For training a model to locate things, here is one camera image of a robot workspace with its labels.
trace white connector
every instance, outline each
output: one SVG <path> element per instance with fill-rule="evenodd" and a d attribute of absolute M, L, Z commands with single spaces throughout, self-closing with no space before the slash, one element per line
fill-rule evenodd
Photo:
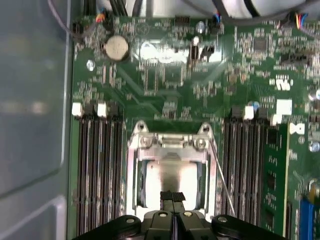
<path fill-rule="evenodd" d="M 72 103 L 71 113 L 75 117 L 82 117 L 82 115 L 84 114 L 82 104 L 80 102 Z"/>
<path fill-rule="evenodd" d="M 97 115 L 101 118 L 106 118 L 108 115 L 108 108 L 106 102 L 98 103 Z"/>
<path fill-rule="evenodd" d="M 255 117 L 254 106 L 245 106 L 243 111 L 243 120 L 252 120 Z"/>

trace green circuit board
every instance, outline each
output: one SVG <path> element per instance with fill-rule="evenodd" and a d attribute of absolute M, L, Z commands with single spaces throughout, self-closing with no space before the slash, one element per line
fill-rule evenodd
<path fill-rule="evenodd" d="M 86 16 L 78 23 L 86 27 L 94 19 Z M 202 33 L 196 31 L 199 22 L 205 25 Z M 169 133 L 197 133 L 202 123 L 210 123 L 223 165 L 229 149 L 224 148 L 225 119 L 234 106 L 241 110 L 254 106 L 265 110 L 269 122 L 280 118 L 273 124 L 276 126 L 268 122 L 265 127 L 266 143 L 260 153 L 264 177 L 257 203 L 261 219 L 255 223 L 299 239 L 301 196 L 306 194 L 310 180 L 320 175 L 320 154 L 309 151 L 310 142 L 320 140 L 320 104 L 308 97 L 320 81 L 320 43 L 295 28 L 278 28 L 278 24 L 269 21 L 246 27 L 221 23 L 217 28 L 205 18 L 115 17 L 112 33 L 101 24 L 84 42 L 75 44 L 72 102 L 83 106 L 117 103 L 123 116 L 121 188 L 126 186 L 126 142 L 137 121 L 146 122 L 151 132 Z M 308 22 L 306 27 L 320 31 L 319 22 Z M 101 44 L 114 35 L 124 37 L 129 44 L 129 57 L 117 63 L 101 51 Z M 214 51 L 190 66 L 189 48 L 195 36 L 199 37 L 200 53 L 206 47 L 214 47 Z M 307 56 L 308 60 L 284 62 L 290 53 Z M 92 69 L 88 69 L 88 61 L 93 62 Z M 270 139 L 274 129 L 277 132 Z M 77 235 L 79 138 L 79 120 L 73 119 L 69 239 Z M 218 184 L 220 194 L 222 186 Z M 216 214 L 223 213 L 219 198 Z M 119 206 L 125 206 L 125 199 L 120 201 Z M 125 214 L 121 207 L 118 212 Z"/>

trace black cable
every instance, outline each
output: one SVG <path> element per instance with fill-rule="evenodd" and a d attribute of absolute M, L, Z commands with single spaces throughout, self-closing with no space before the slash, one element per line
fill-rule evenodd
<path fill-rule="evenodd" d="M 119 6 L 119 10 L 121 12 L 121 15 L 128 16 L 124 0 L 117 0 L 117 5 Z"/>
<path fill-rule="evenodd" d="M 251 0 L 243 0 L 243 2 L 246 9 L 249 11 L 253 18 L 260 17 L 260 14 L 258 13 L 257 9 L 255 8 Z"/>
<path fill-rule="evenodd" d="M 118 4 L 116 2 L 116 0 L 110 0 L 110 5 L 111 5 L 111 8 L 112 8 L 112 11 L 113 11 L 113 14 L 115 16 L 121 16 L 121 12 L 118 8 Z"/>
<path fill-rule="evenodd" d="M 278 11 L 276 13 L 266 15 L 266 16 L 259 16 L 259 17 L 253 17 L 253 18 L 232 18 L 228 14 L 223 14 L 227 13 L 225 6 L 222 2 L 222 0 L 212 0 L 213 4 L 215 5 L 216 9 L 222 16 L 222 19 L 225 23 L 228 24 L 234 24 L 238 26 L 251 26 L 251 25 L 256 25 L 260 24 L 265 21 L 270 21 L 270 20 L 281 20 L 283 19 L 289 12 L 292 11 L 299 11 L 301 9 L 304 9 L 312 4 L 320 2 L 320 0 L 309 0 L 302 2 L 294 7 Z"/>
<path fill-rule="evenodd" d="M 201 7 L 197 6 L 192 2 L 192 0 L 181 0 L 191 8 L 195 9 L 196 11 L 200 12 L 203 15 L 207 15 L 208 17 L 212 18 L 213 17 L 213 12 L 207 11 L 205 9 L 202 9 Z M 228 12 L 222 2 L 222 0 L 212 0 L 213 4 L 215 5 L 217 11 L 219 14 L 222 16 L 222 20 L 224 23 L 227 24 L 232 24 L 232 25 L 238 25 L 238 26 L 252 26 L 256 24 L 260 24 L 265 21 L 270 21 L 270 20 L 281 20 L 283 19 L 289 12 L 291 11 L 299 11 L 301 9 L 304 9 L 312 4 L 320 2 L 320 0 L 309 0 L 306 2 L 302 2 L 294 7 L 281 10 L 279 12 L 266 15 L 266 16 L 258 16 L 258 17 L 253 17 L 253 18 L 233 18 L 228 15 Z"/>
<path fill-rule="evenodd" d="M 89 36 L 95 30 L 97 25 L 99 24 L 98 22 L 94 21 L 89 26 L 89 28 L 87 30 L 85 30 L 82 34 L 77 34 L 77 33 L 73 32 L 70 28 L 68 28 L 66 26 L 66 24 L 64 23 L 64 21 L 62 21 L 62 19 L 61 19 L 59 13 L 57 12 L 57 9 L 56 9 L 54 3 L 52 2 L 52 0 L 47 0 L 47 3 L 48 3 L 49 8 L 52 12 L 52 15 L 54 16 L 54 18 L 56 19 L 56 21 L 60 25 L 60 27 L 75 39 L 83 39 L 84 37 Z"/>
<path fill-rule="evenodd" d="M 139 17 L 143 0 L 135 0 L 132 9 L 132 17 Z"/>

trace motherboard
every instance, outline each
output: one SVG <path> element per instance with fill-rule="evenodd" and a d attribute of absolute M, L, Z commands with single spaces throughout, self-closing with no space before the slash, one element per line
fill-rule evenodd
<path fill-rule="evenodd" d="M 161 191 L 208 221 L 320 239 L 319 41 L 278 21 L 117 16 L 73 56 L 68 239 L 143 220 Z"/>

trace expansion slot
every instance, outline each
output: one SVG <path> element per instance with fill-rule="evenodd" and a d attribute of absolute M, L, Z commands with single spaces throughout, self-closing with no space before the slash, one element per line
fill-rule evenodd
<path fill-rule="evenodd" d="M 79 121 L 78 236 L 119 216 L 122 167 L 121 121 Z"/>
<path fill-rule="evenodd" d="M 225 119 L 223 174 L 236 217 L 260 225 L 267 125 L 264 120 Z M 222 214 L 232 215 L 222 191 Z"/>

